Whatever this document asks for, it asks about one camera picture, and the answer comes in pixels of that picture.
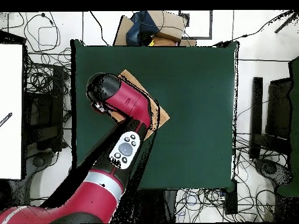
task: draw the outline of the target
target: cardboard piece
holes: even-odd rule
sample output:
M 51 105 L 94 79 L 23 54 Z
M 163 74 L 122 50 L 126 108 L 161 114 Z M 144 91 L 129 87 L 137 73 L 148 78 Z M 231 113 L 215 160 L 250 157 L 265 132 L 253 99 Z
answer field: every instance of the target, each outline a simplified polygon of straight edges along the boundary
M 132 22 L 126 16 L 122 16 L 120 19 L 119 29 L 117 30 L 116 37 L 114 40 L 114 46 L 126 46 L 127 45 L 127 32 L 133 27 Z
M 184 47 L 190 47 L 190 46 L 196 46 L 196 41 L 197 40 L 181 40 L 180 41 L 180 46 Z
M 124 76 L 129 82 L 134 84 L 139 89 L 141 89 L 144 92 L 148 93 L 146 91 L 146 89 L 144 89 L 144 87 L 140 84 L 140 82 L 135 77 L 133 77 L 132 74 L 129 73 L 129 71 L 127 71 L 126 69 L 119 75 L 120 78 L 122 76 Z M 151 127 L 151 129 L 148 130 L 147 135 L 145 136 L 145 140 L 156 129 L 157 121 L 158 121 L 158 119 L 157 119 L 157 117 L 158 117 L 158 115 L 157 115 L 158 107 L 152 99 L 150 99 L 150 101 L 151 101 L 151 112 L 152 112 L 152 127 Z M 120 122 L 120 121 L 124 120 L 124 117 L 122 115 L 120 115 L 119 113 L 115 112 L 115 111 L 110 112 L 110 114 L 117 122 Z M 170 117 L 168 116 L 166 111 L 160 106 L 160 122 L 159 122 L 159 127 L 158 128 L 160 128 L 162 125 L 164 125 L 166 123 L 166 121 L 168 121 L 169 119 L 170 119 Z
M 185 18 L 161 10 L 148 10 L 148 13 L 156 26 L 161 29 L 160 32 L 155 34 L 156 37 L 174 42 L 180 41 L 187 24 Z
M 175 42 L 167 38 L 153 37 L 152 39 L 154 41 L 153 46 L 175 46 Z

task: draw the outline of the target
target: black cable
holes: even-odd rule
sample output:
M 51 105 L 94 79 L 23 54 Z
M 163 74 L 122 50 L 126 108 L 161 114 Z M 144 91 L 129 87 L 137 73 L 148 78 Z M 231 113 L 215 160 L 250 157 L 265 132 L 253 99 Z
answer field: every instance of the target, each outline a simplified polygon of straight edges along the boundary
M 36 52 L 36 53 L 40 53 L 40 52 L 44 52 L 44 51 L 51 51 L 51 50 L 55 49 L 55 48 L 60 44 L 60 31 L 59 31 L 59 28 L 56 26 L 56 23 L 55 23 L 55 20 L 54 20 L 54 18 L 53 18 L 53 16 L 52 16 L 52 13 L 51 13 L 51 12 L 49 12 L 49 13 L 50 13 L 50 15 L 51 15 L 52 20 L 51 20 L 49 17 L 47 17 L 44 13 L 42 13 L 42 14 L 38 14 L 38 15 L 34 15 L 30 20 L 28 20 L 28 18 L 27 18 L 27 13 L 25 12 L 25 16 L 26 16 L 26 25 L 25 25 L 25 27 L 24 27 L 24 31 L 23 31 L 23 32 L 24 32 L 25 38 L 27 39 L 27 41 L 28 41 L 29 45 L 31 46 L 32 50 L 33 50 L 34 52 Z M 55 27 L 55 28 L 56 28 L 56 35 L 57 35 L 57 38 L 56 38 L 56 44 L 55 44 L 55 45 L 49 45 L 49 46 L 53 46 L 53 48 L 51 48 L 51 49 L 41 50 L 41 49 L 40 49 L 41 44 L 40 44 L 39 41 L 38 41 L 38 40 L 37 40 L 37 39 L 36 39 L 36 38 L 29 32 L 29 27 L 28 27 L 29 23 L 30 23 L 34 18 L 36 18 L 36 17 L 38 17 L 38 16 L 41 16 L 41 17 L 43 17 L 43 18 L 48 19 L 49 22 L 50 22 L 50 24 L 52 25 L 51 27 Z M 28 37 L 27 37 L 27 35 L 26 35 L 26 32 L 25 32 L 26 28 L 27 28 L 27 32 L 28 32 L 28 33 L 34 38 L 34 40 L 38 43 L 38 45 L 39 45 L 39 51 L 36 51 L 36 50 L 33 48 L 33 46 L 32 46 L 32 44 L 31 44 L 30 40 L 28 39 Z
M 107 46 L 109 46 L 108 43 L 103 38 L 103 28 L 102 28 L 102 25 L 99 23 L 99 21 L 97 20 L 97 18 L 93 15 L 93 13 L 91 11 L 89 11 L 89 12 L 91 13 L 92 17 L 96 20 L 96 22 L 100 26 L 100 35 L 102 36 L 102 40 L 106 43 Z
M 18 25 L 18 26 L 14 26 L 14 27 L 9 27 L 9 23 L 8 23 L 8 26 L 7 26 L 7 27 L 4 27 L 4 28 L 2 28 L 2 29 L 0 29 L 0 31 L 3 30 L 3 29 L 7 29 L 7 32 L 9 33 L 9 28 L 10 28 L 10 29 L 14 29 L 14 28 L 16 28 L 16 27 L 22 27 L 22 26 L 24 25 L 24 23 L 25 23 L 25 20 L 24 20 L 24 17 L 23 17 L 22 15 L 21 15 L 21 17 L 22 17 L 22 20 L 23 20 L 22 24 L 20 24 L 20 25 Z
M 217 44 L 212 45 L 212 47 L 213 47 L 213 46 L 216 46 L 216 47 L 226 47 L 227 45 L 229 45 L 230 42 L 232 42 L 232 41 L 234 41 L 234 40 L 238 40 L 238 39 L 240 39 L 240 38 L 246 38 L 246 37 L 255 35 L 255 34 L 259 33 L 260 31 L 262 31 L 263 28 L 264 28 L 267 24 L 270 24 L 270 23 L 271 23 L 272 21 L 274 21 L 275 19 L 278 19 L 279 17 L 282 17 L 282 16 L 290 15 L 290 14 L 292 14 L 292 13 L 294 13 L 293 10 L 289 10 L 289 11 L 286 11 L 286 12 L 284 12 L 284 13 L 281 13 L 281 14 L 275 16 L 273 19 L 271 19 L 271 20 L 269 20 L 268 22 L 266 22 L 266 23 L 265 23 L 265 24 L 264 24 L 258 31 L 256 31 L 255 33 L 244 34 L 244 35 L 242 35 L 242 36 L 240 36 L 240 37 L 238 37 L 238 38 L 233 38 L 233 39 L 228 40 L 228 41 L 221 41 L 221 42 L 219 42 L 219 43 L 217 43 Z
M 259 217 L 262 219 L 263 222 L 267 222 L 267 221 L 264 220 L 264 219 L 262 218 L 262 216 L 260 215 L 259 208 L 258 208 L 258 196 L 259 196 L 260 193 L 263 193 L 264 191 L 267 191 L 267 192 L 269 192 L 269 193 L 272 193 L 273 195 L 275 195 L 275 193 L 274 193 L 273 191 L 264 189 L 264 190 L 259 191 L 259 192 L 257 193 L 257 195 L 256 195 L 256 198 L 255 198 L 255 202 L 256 202 L 256 205 L 257 205 L 256 209 L 258 210 Z

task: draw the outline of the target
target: blue object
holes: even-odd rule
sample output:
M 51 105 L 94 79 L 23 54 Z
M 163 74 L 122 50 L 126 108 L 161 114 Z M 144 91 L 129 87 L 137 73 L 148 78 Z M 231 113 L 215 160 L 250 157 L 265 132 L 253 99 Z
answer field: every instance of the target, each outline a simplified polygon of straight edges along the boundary
M 147 11 L 135 13 L 131 17 L 131 21 L 134 24 L 127 32 L 128 46 L 141 46 L 142 41 L 148 36 L 159 32 L 159 28 L 156 27 L 156 24 Z

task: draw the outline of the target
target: green table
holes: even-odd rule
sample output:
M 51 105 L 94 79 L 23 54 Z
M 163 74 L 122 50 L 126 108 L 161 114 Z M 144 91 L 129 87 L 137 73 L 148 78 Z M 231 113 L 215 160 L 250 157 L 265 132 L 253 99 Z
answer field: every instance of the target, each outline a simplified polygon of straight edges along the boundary
M 291 131 L 290 143 L 292 152 L 290 155 L 290 165 L 293 174 L 291 184 L 282 185 L 277 192 L 286 197 L 299 197 L 299 57 L 292 60 L 288 64 L 290 70 L 290 78 L 293 80 L 293 88 L 290 92 L 291 100 Z
M 92 110 L 87 80 L 126 69 L 170 116 L 157 132 L 140 188 L 233 187 L 236 43 L 227 48 L 89 47 L 76 40 L 75 46 L 77 164 L 115 125 Z

